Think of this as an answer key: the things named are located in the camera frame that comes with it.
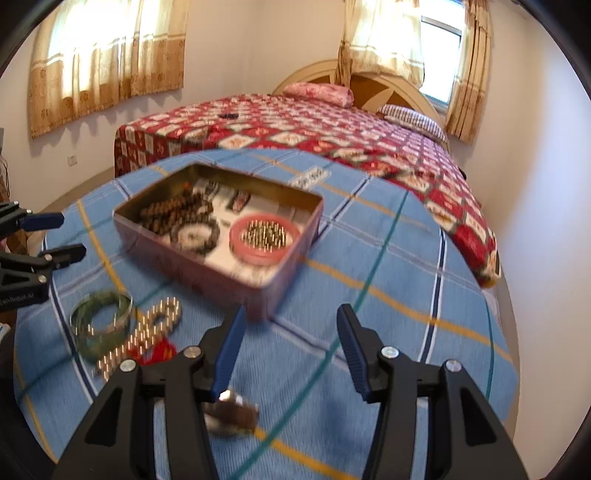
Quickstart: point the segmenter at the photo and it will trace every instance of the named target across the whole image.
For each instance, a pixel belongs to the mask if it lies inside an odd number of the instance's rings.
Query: bed sheet
[[[212,148],[297,148],[387,179],[422,201],[481,286],[501,275],[495,235],[449,154],[431,139],[360,109],[277,95],[185,106],[121,126],[115,171],[121,175]]]
[[[319,235],[278,311],[248,325],[230,386],[260,405],[254,435],[212,438],[220,478],[354,480],[362,475],[378,415],[355,392],[339,347],[336,311],[416,361],[459,359],[501,420],[518,377],[501,329],[461,255],[407,190],[301,151],[208,151],[151,165],[100,187],[65,210],[44,248],[82,242],[86,258],[58,270],[48,302],[19,311],[15,396],[39,443],[57,460],[104,383],[73,347],[67,319],[86,294],[117,285],[140,309],[176,296],[183,317],[169,340],[195,345],[223,309],[135,261],[113,224],[121,202],[163,175],[204,162],[287,182],[298,168],[330,175],[310,186],[325,209]],[[346,192],[346,196],[335,193]],[[158,477],[166,464],[163,405],[155,415]],[[413,480],[424,478],[426,402],[420,401]]]

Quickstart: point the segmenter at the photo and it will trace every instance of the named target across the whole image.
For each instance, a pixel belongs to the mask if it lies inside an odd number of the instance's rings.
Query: silver screw
[[[187,358],[197,358],[201,355],[201,349],[198,346],[188,346],[184,350],[183,355]]]
[[[445,362],[445,368],[447,368],[450,372],[458,373],[462,369],[462,364],[459,360],[448,360]]]
[[[382,348],[382,356],[384,358],[389,358],[391,360],[392,358],[396,358],[398,355],[400,355],[400,350],[398,350],[396,347],[385,346]]]
[[[137,364],[135,363],[135,360],[132,360],[131,358],[128,358],[127,360],[123,360],[121,362],[121,365],[119,366],[119,368],[121,370],[123,370],[123,372],[132,372],[135,368]]]

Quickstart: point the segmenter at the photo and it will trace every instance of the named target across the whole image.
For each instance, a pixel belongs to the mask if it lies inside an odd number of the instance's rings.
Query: gold beads
[[[180,316],[181,303],[176,297],[160,300],[146,314],[137,310],[135,330],[123,345],[119,345],[97,362],[97,372],[100,372],[105,381],[108,381],[119,364],[131,356],[131,352],[142,356],[172,332]]]
[[[249,247],[272,252],[273,249],[285,247],[286,234],[279,223],[253,220],[242,232],[241,240]]]

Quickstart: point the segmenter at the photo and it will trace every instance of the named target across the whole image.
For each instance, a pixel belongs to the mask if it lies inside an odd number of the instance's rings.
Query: open rectangular box
[[[205,257],[182,250],[141,225],[141,212],[150,204],[179,196],[189,182],[215,186],[212,217],[220,226],[217,247]],[[237,192],[250,200],[239,213],[228,206]],[[134,256],[166,276],[225,305],[245,306],[249,320],[273,315],[318,233],[324,201],[321,196],[276,181],[226,168],[194,163],[150,185],[113,212],[115,226]],[[274,213],[295,223],[300,231],[281,262],[272,267],[253,267],[233,256],[229,230],[249,213]]]

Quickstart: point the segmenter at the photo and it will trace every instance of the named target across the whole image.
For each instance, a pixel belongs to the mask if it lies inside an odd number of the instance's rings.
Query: window pane
[[[420,0],[421,15],[464,30],[466,18],[462,4],[453,0]]]
[[[421,23],[425,81],[421,92],[447,103],[456,74],[460,37],[439,27]]]

